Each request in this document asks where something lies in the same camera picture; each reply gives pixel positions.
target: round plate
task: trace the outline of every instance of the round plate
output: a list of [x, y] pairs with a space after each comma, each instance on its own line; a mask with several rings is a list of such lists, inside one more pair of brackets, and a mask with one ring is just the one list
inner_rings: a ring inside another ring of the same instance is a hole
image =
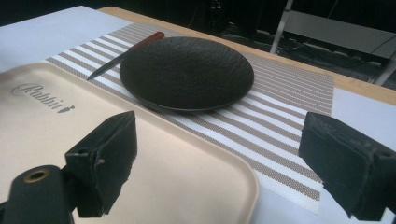
[[243, 55], [220, 43], [168, 37], [129, 51], [120, 66], [120, 80], [154, 109], [206, 111], [245, 96], [254, 73]]

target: cream tray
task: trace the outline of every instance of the cream tray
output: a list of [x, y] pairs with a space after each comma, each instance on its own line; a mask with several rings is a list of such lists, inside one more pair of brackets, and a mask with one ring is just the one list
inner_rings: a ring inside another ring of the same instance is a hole
[[75, 212], [76, 223], [249, 223], [259, 185], [245, 161], [50, 63], [0, 74], [0, 202], [17, 175], [64, 167], [68, 149], [129, 110], [138, 144], [129, 180], [109, 215]]

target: striped placemat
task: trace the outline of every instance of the striped placemat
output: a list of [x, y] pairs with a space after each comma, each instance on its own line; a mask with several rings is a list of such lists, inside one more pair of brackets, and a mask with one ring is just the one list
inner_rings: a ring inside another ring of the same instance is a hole
[[[156, 31], [163, 31], [165, 36], [181, 35], [135, 23], [47, 61], [86, 79], [99, 66]], [[209, 113], [168, 112], [158, 116], [240, 156], [256, 171], [263, 187], [317, 213], [321, 181], [298, 156], [298, 147], [306, 112], [331, 114], [332, 78], [241, 53], [255, 73], [253, 87], [243, 99]], [[123, 88], [119, 69], [118, 65], [92, 83], [142, 106]]]

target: wooden table edge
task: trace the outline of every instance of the wooden table edge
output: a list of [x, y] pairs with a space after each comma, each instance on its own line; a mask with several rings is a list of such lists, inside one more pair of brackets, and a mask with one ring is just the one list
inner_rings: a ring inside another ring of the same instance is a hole
[[156, 19], [153, 19], [151, 17], [147, 17], [141, 14], [134, 13], [132, 11], [128, 11], [119, 7], [102, 7], [98, 9], [101, 12], [104, 12], [106, 14], [131, 21], [131, 22], [143, 22], [143, 23], [150, 23], [150, 24], [156, 24], [160, 25], [162, 27], [172, 29], [178, 32], [181, 32], [184, 35], [189, 35], [189, 36], [195, 36], [195, 37], [201, 37], [201, 38], [206, 38], [210, 40], [214, 40], [217, 42], [220, 42], [224, 45], [227, 45], [233, 49], [244, 51], [244, 52], [249, 52], [253, 53], [256, 55], [259, 55], [263, 58], [268, 58], [268, 59], [273, 59], [277, 60], [279, 62], [285, 63], [285, 64], [291, 64], [293, 66], [303, 68], [309, 71], [325, 74], [332, 76], [334, 78], [334, 87], [345, 90], [345, 91], [350, 91], [357, 93], [359, 95], [381, 101], [383, 103], [391, 104], [391, 105], [396, 105], [396, 91], [383, 88], [368, 82], [363, 82], [360, 80], [357, 80], [352, 77], [346, 77], [342, 76], [339, 74], [336, 74], [334, 72], [330, 72], [321, 68], [317, 68], [312, 65], [304, 64], [304, 63], [299, 63], [294, 60], [290, 60], [287, 58], [283, 58], [274, 54], [270, 54], [268, 52], [258, 50], [258, 49], [253, 49], [247, 46], [243, 46], [237, 43], [234, 43], [232, 41], [228, 41], [225, 39], [221, 39], [218, 37], [215, 37], [213, 35], [207, 35], [198, 31], [194, 31], [185, 27], [181, 27], [166, 21], [159, 21]]

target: knife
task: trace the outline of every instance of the knife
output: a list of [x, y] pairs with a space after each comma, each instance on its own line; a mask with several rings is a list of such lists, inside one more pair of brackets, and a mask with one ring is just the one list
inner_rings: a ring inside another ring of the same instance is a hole
[[163, 32], [157, 32], [149, 37], [147, 37], [146, 39], [138, 42], [137, 44], [131, 46], [126, 52], [123, 52], [122, 54], [120, 54], [119, 56], [117, 56], [116, 58], [114, 58], [113, 60], [111, 60], [108, 63], [105, 63], [104, 65], [102, 65], [100, 68], [96, 69], [88, 78], [87, 81], [94, 79], [96, 77], [99, 77], [100, 75], [102, 75], [105, 71], [107, 71], [108, 69], [116, 66], [118, 63], [121, 63], [122, 59], [125, 58], [126, 54], [128, 53], [128, 51], [135, 49], [141, 45], [144, 45], [148, 42], [154, 41], [154, 40], [158, 40], [158, 39], [162, 39], [165, 37], [165, 34]]

